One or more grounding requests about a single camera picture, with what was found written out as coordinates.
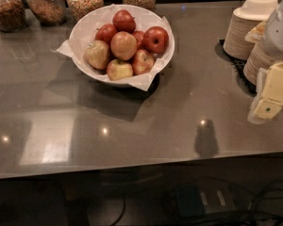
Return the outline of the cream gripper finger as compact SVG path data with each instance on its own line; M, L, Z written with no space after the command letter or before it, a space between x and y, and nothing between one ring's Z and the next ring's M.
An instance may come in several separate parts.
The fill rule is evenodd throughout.
M268 115L271 110L271 102L262 97L268 73L269 71L263 68L260 68L258 71L256 88L257 95L250 105L250 111L247 117L247 120L253 124L263 124L269 120Z
M283 61L275 63L268 71L262 97L271 102L268 118L272 120L283 108Z

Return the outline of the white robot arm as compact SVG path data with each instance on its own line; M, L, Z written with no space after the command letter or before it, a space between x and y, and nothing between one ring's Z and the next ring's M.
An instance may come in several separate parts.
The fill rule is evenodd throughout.
M268 20L250 30L245 39L261 42L263 53L275 60L268 69L258 70L257 95L247 118L254 124L263 124L283 108L283 0Z

